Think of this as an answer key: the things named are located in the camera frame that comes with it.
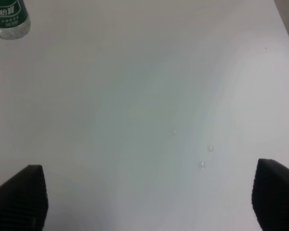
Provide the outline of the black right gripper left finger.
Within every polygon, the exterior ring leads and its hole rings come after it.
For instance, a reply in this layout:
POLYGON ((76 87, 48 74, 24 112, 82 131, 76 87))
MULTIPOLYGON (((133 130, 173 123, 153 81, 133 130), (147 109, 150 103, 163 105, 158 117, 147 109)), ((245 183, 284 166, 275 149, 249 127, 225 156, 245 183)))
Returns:
POLYGON ((0 231, 41 231, 49 208, 41 165, 28 165, 0 186, 0 231))

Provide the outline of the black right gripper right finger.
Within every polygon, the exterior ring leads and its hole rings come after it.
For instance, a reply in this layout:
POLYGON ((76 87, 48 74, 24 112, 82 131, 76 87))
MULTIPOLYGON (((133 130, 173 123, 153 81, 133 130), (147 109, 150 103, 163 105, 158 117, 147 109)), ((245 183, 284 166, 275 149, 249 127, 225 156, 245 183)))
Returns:
POLYGON ((259 159, 251 202, 263 231, 289 231, 289 168, 259 159))

